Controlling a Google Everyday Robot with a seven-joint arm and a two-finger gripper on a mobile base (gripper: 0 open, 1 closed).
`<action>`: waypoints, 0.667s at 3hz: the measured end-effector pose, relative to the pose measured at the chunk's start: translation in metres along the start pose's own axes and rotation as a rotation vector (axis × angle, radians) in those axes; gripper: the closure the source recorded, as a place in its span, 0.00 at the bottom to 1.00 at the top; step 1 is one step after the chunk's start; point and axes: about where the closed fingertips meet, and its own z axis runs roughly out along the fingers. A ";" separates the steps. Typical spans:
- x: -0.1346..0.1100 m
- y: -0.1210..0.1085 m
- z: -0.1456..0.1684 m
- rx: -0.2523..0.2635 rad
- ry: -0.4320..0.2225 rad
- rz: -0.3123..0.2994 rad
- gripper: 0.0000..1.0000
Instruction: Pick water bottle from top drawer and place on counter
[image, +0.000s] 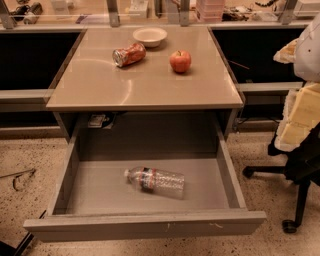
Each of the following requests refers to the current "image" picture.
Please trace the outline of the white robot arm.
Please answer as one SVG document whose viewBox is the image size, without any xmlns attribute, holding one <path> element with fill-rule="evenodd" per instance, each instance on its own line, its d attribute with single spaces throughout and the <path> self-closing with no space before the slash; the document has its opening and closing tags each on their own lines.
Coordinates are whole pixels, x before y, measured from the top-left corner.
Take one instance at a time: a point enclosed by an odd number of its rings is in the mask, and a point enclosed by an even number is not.
<svg viewBox="0 0 320 256">
<path fill-rule="evenodd" d="M 290 90 L 286 96 L 283 119 L 276 131 L 274 146 L 290 152 L 320 123 L 320 14 L 273 59 L 292 63 L 294 74 L 305 81 L 302 88 Z"/>
</svg>

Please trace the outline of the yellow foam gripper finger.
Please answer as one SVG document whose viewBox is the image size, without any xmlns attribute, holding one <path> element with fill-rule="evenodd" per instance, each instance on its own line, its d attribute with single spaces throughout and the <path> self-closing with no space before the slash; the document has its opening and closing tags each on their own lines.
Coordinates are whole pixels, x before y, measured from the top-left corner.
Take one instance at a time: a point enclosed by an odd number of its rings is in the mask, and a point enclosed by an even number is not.
<svg viewBox="0 0 320 256">
<path fill-rule="evenodd" d="M 307 82 L 290 90 L 285 99 L 283 119 L 276 131 L 274 146 L 291 152 L 306 139 L 320 122 L 320 84 Z"/>
<path fill-rule="evenodd" d="M 297 39 L 292 40 L 275 53 L 273 60 L 283 64 L 293 63 L 295 61 L 296 45 Z"/>
</svg>

